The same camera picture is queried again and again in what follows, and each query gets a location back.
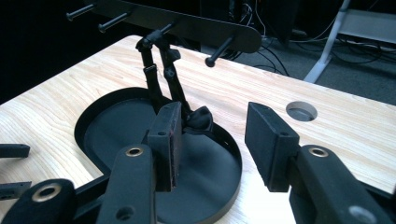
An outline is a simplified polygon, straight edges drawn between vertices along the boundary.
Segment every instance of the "black floor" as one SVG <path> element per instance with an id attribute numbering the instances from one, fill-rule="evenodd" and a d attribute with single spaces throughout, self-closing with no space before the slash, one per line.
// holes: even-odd
<path id="1" fill-rule="evenodd" d="M 262 48 L 260 54 L 242 54 L 234 61 L 303 80 L 318 61 L 325 41 L 290 42 L 284 48 L 269 38 L 263 41 L 267 49 Z M 368 40 L 361 41 L 345 42 L 343 37 L 337 41 L 332 60 L 316 84 L 396 105 L 396 50 L 383 43 L 379 48 L 375 42 L 366 45 Z"/>

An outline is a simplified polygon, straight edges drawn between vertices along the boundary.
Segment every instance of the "metal peg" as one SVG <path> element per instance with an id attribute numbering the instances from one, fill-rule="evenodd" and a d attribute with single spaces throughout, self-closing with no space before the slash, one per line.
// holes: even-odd
<path id="1" fill-rule="evenodd" d="M 210 58 L 205 59 L 206 66 L 208 67 L 215 66 L 215 61 L 218 59 L 218 57 L 224 50 L 230 47 L 231 43 L 233 43 L 233 35 L 228 37 L 225 40 L 225 42 L 215 51 L 215 53 L 212 56 L 210 56 Z"/>
<path id="2" fill-rule="evenodd" d="M 87 6 L 82 7 L 82 8 L 80 8 L 79 10 L 76 10 L 76 11 L 74 11 L 74 12 L 72 12 L 72 13 L 66 13 L 66 18 L 67 18 L 68 20 L 72 21 L 75 17 L 77 17 L 77 16 L 79 16 L 79 15 L 82 15 L 82 14 L 88 12 L 88 11 L 91 11 L 91 10 L 93 10 L 95 7 L 96 7 L 96 4 L 87 5 Z"/>
<path id="3" fill-rule="evenodd" d="M 113 25 L 119 23 L 120 21 L 125 20 L 129 16 L 130 16 L 130 13 L 125 12 L 125 13 L 119 15 L 118 17 L 114 18 L 113 20 L 106 22 L 105 24 L 99 24 L 98 25 L 99 31 L 101 33 L 105 33 L 108 28 L 110 28 Z"/>

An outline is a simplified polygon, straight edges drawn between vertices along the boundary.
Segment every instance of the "wooden table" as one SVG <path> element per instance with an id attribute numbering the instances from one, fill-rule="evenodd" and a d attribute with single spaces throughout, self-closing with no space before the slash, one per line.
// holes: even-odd
<path id="1" fill-rule="evenodd" d="M 0 183 L 67 178 L 79 187 L 101 172 L 78 148 L 74 128 L 81 113 L 101 96 L 127 87 L 144 87 L 139 36 L 129 36 L 56 77 L 0 105 L 0 143 L 31 147 L 26 159 L 1 159 Z M 206 105 L 226 129 L 243 157 L 241 189 L 235 204 L 219 223 L 293 223 L 286 193 L 269 193 L 244 142 L 248 102 L 272 107 L 301 137 L 300 145 L 333 150 L 361 181 L 391 193 L 396 184 L 396 106 L 364 99 L 219 59 L 205 66 L 207 55 L 179 49 L 180 82 L 191 108 Z M 162 75 L 164 95 L 170 97 Z M 318 117 L 309 122 L 291 118 L 286 106 L 311 104 Z M 3 217 L 14 201 L 0 202 Z"/>

